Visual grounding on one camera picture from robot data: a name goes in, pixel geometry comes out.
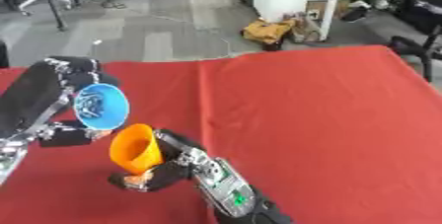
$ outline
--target red tablecloth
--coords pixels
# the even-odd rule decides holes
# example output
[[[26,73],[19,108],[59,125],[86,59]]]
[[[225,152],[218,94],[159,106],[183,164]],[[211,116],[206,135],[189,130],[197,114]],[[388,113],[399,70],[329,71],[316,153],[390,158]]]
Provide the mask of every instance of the red tablecloth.
[[[131,101],[129,123],[202,139],[298,223],[442,223],[442,99],[384,47],[106,68]],[[17,74],[1,72],[0,88]],[[211,222],[189,183],[108,185],[119,170],[110,142],[34,146],[0,187],[0,223]]]

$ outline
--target green led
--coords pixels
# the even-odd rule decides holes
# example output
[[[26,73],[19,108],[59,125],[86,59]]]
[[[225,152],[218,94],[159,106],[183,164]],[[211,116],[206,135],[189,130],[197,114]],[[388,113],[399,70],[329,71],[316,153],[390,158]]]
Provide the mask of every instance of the green led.
[[[242,205],[246,201],[246,198],[237,190],[233,191],[233,195],[235,197],[235,205]]]

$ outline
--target gray floor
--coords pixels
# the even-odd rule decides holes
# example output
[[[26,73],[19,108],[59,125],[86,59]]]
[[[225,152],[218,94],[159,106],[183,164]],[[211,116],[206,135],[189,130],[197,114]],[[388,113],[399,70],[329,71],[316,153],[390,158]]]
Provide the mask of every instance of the gray floor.
[[[44,2],[29,8],[31,17],[0,5],[0,37],[10,46],[13,66],[28,66],[48,55],[93,56],[102,61],[170,61],[235,56],[258,51],[239,30],[257,16],[237,0],[119,0],[127,8],[104,9],[84,0],[62,11],[69,30],[56,30]],[[423,36],[388,14],[374,13],[354,24],[333,23],[325,44],[379,44],[396,35]],[[305,45],[285,44],[285,49]],[[419,70],[415,58],[411,65]],[[442,87],[442,66],[435,63],[436,86]]]

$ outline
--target robotic hand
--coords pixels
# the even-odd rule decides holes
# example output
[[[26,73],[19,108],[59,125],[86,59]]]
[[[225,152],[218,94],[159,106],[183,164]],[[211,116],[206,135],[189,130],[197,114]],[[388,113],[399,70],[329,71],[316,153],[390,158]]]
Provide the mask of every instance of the robotic hand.
[[[0,96],[0,185],[37,139],[40,146],[89,144],[110,131],[85,127],[78,120],[52,122],[72,106],[73,96],[94,83],[117,85],[98,61],[52,56],[28,68]]]
[[[170,130],[155,129],[154,135],[165,162],[139,176],[114,174],[109,179],[113,185],[147,192],[189,179],[215,207],[220,224],[293,223],[226,160],[210,158],[199,144]]]

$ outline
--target blue cup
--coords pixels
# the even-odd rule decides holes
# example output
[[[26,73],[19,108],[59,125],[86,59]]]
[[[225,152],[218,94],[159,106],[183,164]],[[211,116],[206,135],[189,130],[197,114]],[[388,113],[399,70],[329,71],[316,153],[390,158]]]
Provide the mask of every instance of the blue cup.
[[[113,85],[93,84],[77,94],[74,112],[91,129],[113,130],[125,123],[129,115],[129,101]]]

